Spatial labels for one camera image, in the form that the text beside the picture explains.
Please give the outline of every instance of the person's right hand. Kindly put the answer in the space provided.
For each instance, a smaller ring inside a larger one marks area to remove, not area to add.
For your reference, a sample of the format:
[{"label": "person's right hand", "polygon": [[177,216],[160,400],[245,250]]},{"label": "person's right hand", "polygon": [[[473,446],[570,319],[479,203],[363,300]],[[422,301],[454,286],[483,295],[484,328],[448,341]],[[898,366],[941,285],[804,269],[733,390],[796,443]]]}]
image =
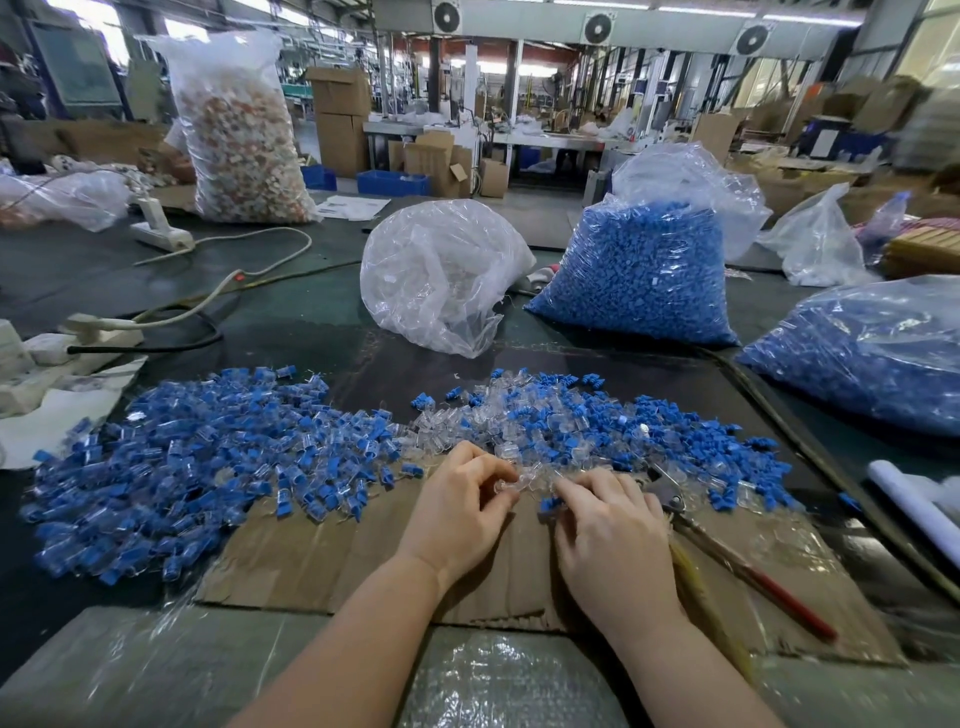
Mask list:
[{"label": "person's right hand", "polygon": [[560,572],[615,650],[685,620],[660,502],[629,475],[594,469],[555,482]]}]

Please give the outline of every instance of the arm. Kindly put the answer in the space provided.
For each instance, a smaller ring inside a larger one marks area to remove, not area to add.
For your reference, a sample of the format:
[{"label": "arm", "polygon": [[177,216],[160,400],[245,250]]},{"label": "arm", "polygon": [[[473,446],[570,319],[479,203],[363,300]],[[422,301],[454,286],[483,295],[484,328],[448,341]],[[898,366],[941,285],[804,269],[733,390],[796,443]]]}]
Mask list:
[{"label": "arm", "polygon": [[519,498],[492,496],[497,480],[516,482],[513,466],[457,445],[423,484],[396,555],[230,728],[390,725],[434,610],[493,548]]},{"label": "arm", "polygon": [[594,470],[578,480],[556,483],[568,507],[556,531],[561,574],[627,669],[654,725],[781,728],[685,617],[656,497],[628,475]]}]

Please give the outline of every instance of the ceiling light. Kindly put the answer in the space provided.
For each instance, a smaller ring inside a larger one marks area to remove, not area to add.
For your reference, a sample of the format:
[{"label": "ceiling light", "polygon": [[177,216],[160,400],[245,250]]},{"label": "ceiling light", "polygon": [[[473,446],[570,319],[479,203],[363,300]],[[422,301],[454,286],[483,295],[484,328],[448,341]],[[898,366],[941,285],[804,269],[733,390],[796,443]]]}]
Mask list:
[{"label": "ceiling light", "polygon": [[781,20],[784,23],[809,23],[811,25],[835,25],[840,28],[859,28],[862,20],[848,20],[841,17],[822,17],[821,15],[771,15],[766,14],[761,20]]},{"label": "ceiling light", "polygon": [[657,8],[659,11],[663,12],[690,12],[695,15],[723,15],[725,17],[754,17],[755,12],[743,12],[743,11],[715,11],[710,8],[672,8],[667,6],[660,6]]},{"label": "ceiling light", "polygon": [[638,3],[602,3],[599,0],[553,0],[554,5],[583,5],[588,8],[626,8],[632,11],[648,11],[649,5]]}]

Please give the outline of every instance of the hand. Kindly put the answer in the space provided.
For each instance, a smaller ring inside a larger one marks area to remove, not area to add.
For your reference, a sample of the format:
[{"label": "hand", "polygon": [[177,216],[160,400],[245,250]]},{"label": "hand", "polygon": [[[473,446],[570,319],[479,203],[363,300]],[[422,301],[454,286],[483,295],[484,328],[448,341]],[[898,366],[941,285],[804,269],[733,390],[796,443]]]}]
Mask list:
[{"label": "hand", "polygon": [[595,469],[560,478],[556,541],[573,598],[614,650],[684,615],[677,598],[669,533],[660,502],[624,473]]},{"label": "hand", "polygon": [[[464,441],[423,483],[396,555],[412,556],[433,569],[438,601],[483,561],[520,498],[513,488],[494,496],[497,480],[516,483],[514,466]],[[482,499],[486,505],[481,509]]]}]

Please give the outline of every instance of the forearm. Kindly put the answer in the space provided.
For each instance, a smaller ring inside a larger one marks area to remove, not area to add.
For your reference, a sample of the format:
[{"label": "forearm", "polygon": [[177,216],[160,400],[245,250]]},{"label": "forearm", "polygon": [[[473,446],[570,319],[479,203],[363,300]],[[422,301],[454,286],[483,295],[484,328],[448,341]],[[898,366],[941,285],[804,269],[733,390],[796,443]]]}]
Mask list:
[{"label": "forearm", "polygon": [[394,557],[230,728],[390,725],[439,590],[424,563]]},{"label": "forearm", "polygon": [[613,648],[657,728],[782,728],[743,677],[687,621]]}]

